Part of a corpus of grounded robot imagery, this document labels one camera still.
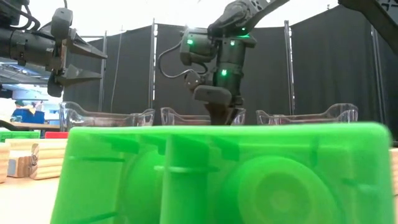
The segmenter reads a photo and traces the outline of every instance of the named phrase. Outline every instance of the clear plastic tray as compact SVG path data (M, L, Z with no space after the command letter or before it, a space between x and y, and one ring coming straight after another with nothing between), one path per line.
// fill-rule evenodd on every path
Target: clear plastic tray
M180 115L172 108L162 108L162 125L210 125L208 115ZM243 125L246 109L239 109L232 125Z
M60 103L60 130L69 131L73 127L133 127L152 126L155 110L143 113L113 114L85 111L74 102Z
M303 123L350 123L358 120L358 108L349 103L335 104L324 113L306 115L276 115L267 114L257 110L257 124L259 125L281 125L281 124L303 124Z

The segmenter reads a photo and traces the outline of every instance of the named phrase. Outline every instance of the green plastic container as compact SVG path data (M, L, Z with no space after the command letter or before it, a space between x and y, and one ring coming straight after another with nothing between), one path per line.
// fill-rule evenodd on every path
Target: green plastic container
M40 133L36 131L0 131L0 142L6 139L38 139Z
M372 123L75 128L52 223L393 224L390 142Z

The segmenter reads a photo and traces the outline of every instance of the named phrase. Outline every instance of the black backdrop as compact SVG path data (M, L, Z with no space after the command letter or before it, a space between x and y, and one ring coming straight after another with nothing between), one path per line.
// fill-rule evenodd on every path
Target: black backdrop
M180 31L183 29L180 26L158 24L157 56L178 44L181 40ZM245 99L244 107L248 110L246 124L256 123L256 110L274 114L289 113L284 27L254 29L251 35L258 43L255 49L247 50L243 70L245 76L241 84L241 93ZM165 55L162 68L168 75L177 75L188 67L182 65L179 51L176 50ZM207 114L203 104L193 100L190 92L184 87L183 77L166 78L157 67L154 101L154 108L159 111L157 124L160 123L159 113L162 107L171 107L179 114Z
M257 45L246 52L241 93L246 123L256 124L256 110L289 115L289 76L285 28L258 28L251 35Z
M148 109L151 26L122 34L113 113L140 113ZM108 37L103 111L111 111L120 35Z
M379 37L379 47L387 125L394 139L398 140L398 56L382 37Z
M148 108L149 59L151 27L130 30L122 34L119 69L114 93L113 113L140 113ZM117 67L120 34L107 38L106 71L104 78L103 112L111 111L111 98ZM103 40L90 42L102 50ZM67 64L101 73L101 60L68 54ZM74 101L88 111L98 111L100 81L66 88L64 101Z
M359 119L380 121L371 26L338 6L291 27L295 114L352 103Z

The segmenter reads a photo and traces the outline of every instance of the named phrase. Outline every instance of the green led light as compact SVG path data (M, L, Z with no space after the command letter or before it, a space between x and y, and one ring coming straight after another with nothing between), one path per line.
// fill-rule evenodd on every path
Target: green led light
M238 36L239 38L250 38L250 35L249 34L246 34L246 35L242 35L242 36Z

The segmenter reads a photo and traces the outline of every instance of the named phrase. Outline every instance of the table surface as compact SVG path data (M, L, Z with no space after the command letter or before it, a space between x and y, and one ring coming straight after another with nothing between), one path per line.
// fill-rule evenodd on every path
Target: table surface
M20 122L11 122L11 124L18 128L60 129L59 125L54 125L54 124L32 124L32 123L20 123Z
M58 181L8 177L0 184L0 223L50 223Z

